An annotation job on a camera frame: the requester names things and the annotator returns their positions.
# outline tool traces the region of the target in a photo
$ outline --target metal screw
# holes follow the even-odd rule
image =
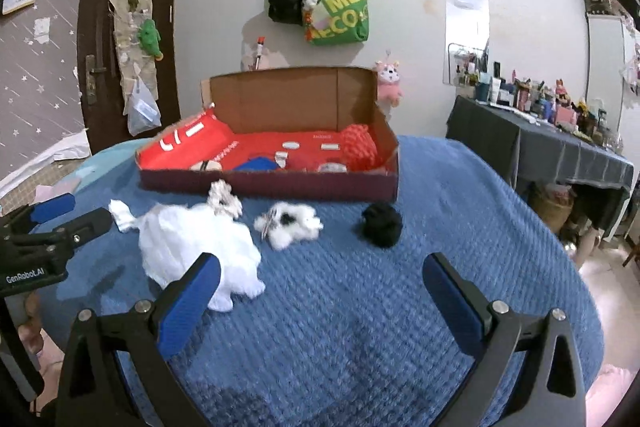
[[[151,302],[146,299],[143,299],[142,301],[136,302],[136,305],[133,306],[133,308],[138,313],[146,313],[151,309]]]
[[[566,318],[566,313],[564,313],[560,308],[553,308],[551,310],[551,315],[556,321],[564,321]]]
[[[509,305],[504,301],[494,301],[491,303],[491,308],[494,309],[494,312],[499,313],[500,315],[505,314],[509,311]]]
[[[79,314],[78,314],[78,319],[82,322],[86,322],[87,320],[89,320],[91,318],[91,310],[82,310]]]

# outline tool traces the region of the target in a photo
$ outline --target black fluffy ball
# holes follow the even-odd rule
[[[370,204],[362,217],[362,235],[377,247],[391,248],[400,239],[402,216],[390,204]]]

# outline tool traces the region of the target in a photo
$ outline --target blue textured bedspread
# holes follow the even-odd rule
[[[318,203],[318,241],[262,252],[265,293],[236,298],[229,314],[207,311],[171,366],[203,413],[218,426],[426,426],[462,382],[462,355],[424,286],[421,266],[441,251],[489,300],[516,311],[567,312],[587,388],[602,362],[602,328],[590,293],[557,239],[477,156],[457,142],[401,138],[400,242],[374,248],[353,229],[366,204]],[[134,215],[157,201],[203,196],[138,187],[132,160],[77,195],[73,216],[111,199]],[[251,224],[272,201],[243,200]],[[48,223],[50,229],[70,219]],[[75,315],[128,310],[158,294],[142,269],[138,234],[111,232],[82,247],[68,279],[42,290],[44,327],[61,346]],[[498,419],[514,384],[515,360],[484,423]],[[137,399],[143,395],[132,379]],[[148,405],[145,415],[153,421]]]

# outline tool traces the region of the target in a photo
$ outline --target door handle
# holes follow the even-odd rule
[[[95,89],[96,74],[105,73],[107,68],[95,67],[95,55],[87,55],[84,58],[85,80],[86,80],[86,103],[94,105],[98,101]]]

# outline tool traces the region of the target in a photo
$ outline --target white plush keychain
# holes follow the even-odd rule
[[[279,201],[255,219],[254,228],[274,250],[283,250],[294,241],[317,239],[324,226],[312,206]]]
[[[264,292],[264,283],[257,274],[260,251],[249,228],[234,221],[242,214],[242,203],[223,180],[211,184],[207,203],[191,208],[156,204],[135,218],[126,204],[111,200],[109,211],[121,232],[140,230],[142,266],[162,289],[180,279],[206,252],[215,255],[222,268],[220,285],[209,301],[209,309],[231,311],[231,293],[255,299]]]

